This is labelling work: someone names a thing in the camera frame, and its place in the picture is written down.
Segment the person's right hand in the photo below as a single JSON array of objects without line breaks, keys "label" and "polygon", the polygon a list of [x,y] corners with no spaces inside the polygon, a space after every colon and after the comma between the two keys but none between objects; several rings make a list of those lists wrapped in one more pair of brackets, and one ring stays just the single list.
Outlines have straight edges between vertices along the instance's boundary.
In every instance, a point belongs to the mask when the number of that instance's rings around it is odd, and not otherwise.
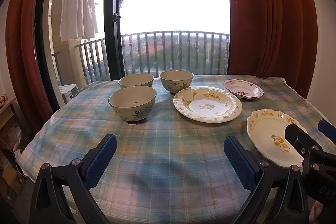
[{"label": "person's right hand", "polygon": [[310,214],[309,214],[309,223],[310,224],[318,223],[317,218],[321,214],[322,210],[323,210],[323,204],[316,201],[314,203],[314,205],[311,207],[311,211],[310,211]]}]

